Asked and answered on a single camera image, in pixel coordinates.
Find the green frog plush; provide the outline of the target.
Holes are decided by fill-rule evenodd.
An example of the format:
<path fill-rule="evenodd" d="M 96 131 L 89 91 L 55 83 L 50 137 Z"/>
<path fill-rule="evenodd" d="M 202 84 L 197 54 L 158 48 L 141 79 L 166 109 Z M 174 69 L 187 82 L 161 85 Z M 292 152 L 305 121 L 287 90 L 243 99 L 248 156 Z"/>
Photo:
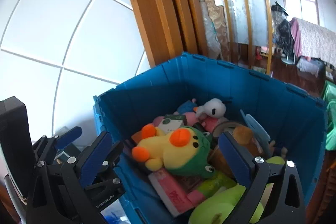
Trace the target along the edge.
<path fill-rule="evenodd" d="M 267 184 L 262 195 L 262 198 L 249 220 L 250 223 L 257 223 L 264 211 L 264 207 L 268 202 L 272 184 Z M 240 201 L 246 190 L 245 186 L 236 184 L 234 187 L 225 190 L 224 192 L 217 193 L 212 197 L 203 201 L 198 205 L 189 217 L 190 224 L 208 224 L 208 223 L 223 223 L 230 215 L 231 211 Z"/>

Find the light blue plastic brush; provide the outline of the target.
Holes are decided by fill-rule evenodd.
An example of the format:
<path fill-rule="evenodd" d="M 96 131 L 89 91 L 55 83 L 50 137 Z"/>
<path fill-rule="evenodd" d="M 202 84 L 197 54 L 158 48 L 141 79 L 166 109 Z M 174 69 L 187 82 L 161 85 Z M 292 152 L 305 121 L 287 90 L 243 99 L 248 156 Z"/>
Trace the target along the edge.
<path fill-rule="evenodd" d="M 264 154 L 267 159 L 272 157 L 272 153 L 269 148 L 270 136 L 262 125 L 250 114 L 244 114 L 243 110 L 240 110 L 240 113 L 247 125 L 252 132 L 254 133 L 255 139 L 258 141 L 260 147 L 264 151 Z"/>

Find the white green small box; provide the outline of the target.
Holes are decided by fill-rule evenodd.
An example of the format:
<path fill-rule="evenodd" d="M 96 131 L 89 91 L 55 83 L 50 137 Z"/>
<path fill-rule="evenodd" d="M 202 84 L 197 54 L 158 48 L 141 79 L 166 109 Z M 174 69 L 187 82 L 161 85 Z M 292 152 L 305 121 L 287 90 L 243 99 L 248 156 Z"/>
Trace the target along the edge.
<path fill-rule="evenodd" d="M 187 118 L 185 115 L 167 114 L 163 117 L 163 120 L 158 125 L 158 128 L 162 130 L 165 134 L 168 134 L 186 125 Z"/>

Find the yellow duck plush green hat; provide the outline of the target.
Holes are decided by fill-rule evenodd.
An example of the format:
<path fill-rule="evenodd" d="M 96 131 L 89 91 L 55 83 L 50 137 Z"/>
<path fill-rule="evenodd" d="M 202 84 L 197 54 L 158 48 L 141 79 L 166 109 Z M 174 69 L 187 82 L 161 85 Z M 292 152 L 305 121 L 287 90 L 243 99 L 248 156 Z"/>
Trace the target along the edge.
<path fill-rule="evenodd" d="M 164 168 L 177 176 L 211 178 L 215 173 L 215 168 L 207 162 L 211 141 L 209 132 L 194 127 L 182 126 L 164 133 L 159 127 L 147 124 L 131 155 L 152 172 Z"/>

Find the brown bear plush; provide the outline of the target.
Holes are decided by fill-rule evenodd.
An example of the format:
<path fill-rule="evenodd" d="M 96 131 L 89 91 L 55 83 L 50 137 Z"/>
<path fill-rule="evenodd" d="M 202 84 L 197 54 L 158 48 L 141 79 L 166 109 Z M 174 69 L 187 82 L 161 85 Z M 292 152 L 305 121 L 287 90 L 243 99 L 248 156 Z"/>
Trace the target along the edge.
<path fill-rule="evenodd" d="M 254 138 L 254 133 L 249 127 L 236 122 L 222 122 L 214 128 L 213 140 L 218 141 L 219 135 L 225 131 L 229 132 L 239 145 L 246 147 L 253 156 L 260 156 L 263 154 L 262 148 L 260 147 L 258 141 Z M 232 173 L 227 161 L 224 159 L 218 144 L 210 152 L 208 162 L 217 170 L 235 180 L 234 174 Z"/>

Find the green plastic bag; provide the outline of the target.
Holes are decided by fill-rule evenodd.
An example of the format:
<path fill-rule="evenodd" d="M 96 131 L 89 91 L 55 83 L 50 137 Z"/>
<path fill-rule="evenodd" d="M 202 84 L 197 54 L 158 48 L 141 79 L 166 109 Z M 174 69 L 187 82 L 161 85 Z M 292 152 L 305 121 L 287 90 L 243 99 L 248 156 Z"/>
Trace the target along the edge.
<path fill-rule="evenodd" d="M 326 102 L 327 108 L 327 135 L 326 150 L 336 150 L 336 86 L 330 81 L 325 81 L 321 98 Z"/>

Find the white goose plush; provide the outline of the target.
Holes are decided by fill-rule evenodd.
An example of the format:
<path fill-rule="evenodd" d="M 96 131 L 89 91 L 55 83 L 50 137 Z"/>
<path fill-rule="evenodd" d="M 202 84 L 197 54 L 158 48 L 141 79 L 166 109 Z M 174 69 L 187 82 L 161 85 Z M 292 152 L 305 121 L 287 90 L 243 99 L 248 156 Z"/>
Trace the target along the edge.
<path fill-rule="evenodd" d="M 195 109 L 195 116 L 198 119 L 204 120 L 207 117 L 219 119 L 224 117 L 226 113 L 225 104 L 218 98 L 213 98 L 202 106 Z"/>

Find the rolled patterned carpet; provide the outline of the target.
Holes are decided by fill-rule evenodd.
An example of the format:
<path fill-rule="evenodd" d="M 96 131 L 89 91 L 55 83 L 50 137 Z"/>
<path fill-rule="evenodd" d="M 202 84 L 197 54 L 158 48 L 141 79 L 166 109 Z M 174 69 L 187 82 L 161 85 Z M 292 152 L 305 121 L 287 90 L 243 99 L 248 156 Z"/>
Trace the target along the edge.
<path fill-rule="evenodd" d="M 208 56 L 231 61 L 224 0 L 199 0 L 205 27 Z"/>

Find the blue plastic storage crate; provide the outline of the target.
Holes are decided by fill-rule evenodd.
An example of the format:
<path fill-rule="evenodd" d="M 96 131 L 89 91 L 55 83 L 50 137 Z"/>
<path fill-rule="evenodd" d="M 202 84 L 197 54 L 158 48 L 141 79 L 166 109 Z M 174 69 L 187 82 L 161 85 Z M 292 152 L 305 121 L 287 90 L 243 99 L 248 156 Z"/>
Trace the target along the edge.
<path fill-rule="evenodd" d="M 252 115 L 297 167 L 305 202 L 318 181 L 327 133 L 326 103 L 305 90 L 225 61 L 183 53 L 94 98 L 96 130 L 130 148 L 131 136 L 184 102 L 221 99 L 226 117 Z"/>

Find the pink tissue pack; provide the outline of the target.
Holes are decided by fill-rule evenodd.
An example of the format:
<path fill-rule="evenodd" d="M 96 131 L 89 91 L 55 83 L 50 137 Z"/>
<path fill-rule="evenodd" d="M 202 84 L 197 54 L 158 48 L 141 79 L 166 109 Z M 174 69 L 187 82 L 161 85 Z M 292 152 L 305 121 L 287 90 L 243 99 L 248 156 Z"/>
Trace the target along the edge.
<path fill-rule="evenodd" d="M 164 168 L 152 172 L 148 179 L 173 217 L 194 208 L 194 205 L 187 198 L 186 192 Z"/>

